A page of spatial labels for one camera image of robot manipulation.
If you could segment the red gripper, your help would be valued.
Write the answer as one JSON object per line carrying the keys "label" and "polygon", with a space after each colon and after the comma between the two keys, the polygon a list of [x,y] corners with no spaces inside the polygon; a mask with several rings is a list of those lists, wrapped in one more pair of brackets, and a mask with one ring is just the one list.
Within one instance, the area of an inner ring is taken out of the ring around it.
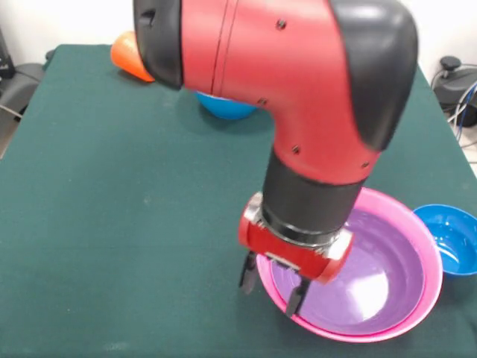
{"label": "red gripper", "polygon": [[241,215],[238,240],[248,249],[238,287],[244,294],[253,291],[257,277],[256,257],[261,254],[295,270],[303,278],[291,291],[285,314],[291,318],[300,312],[311,281],[327,283],[343,268],[348,258],[353,234],[341,229],[329,244],[318,247],[288,242],[265,224],[262,214],[262,193],[255,193]]}

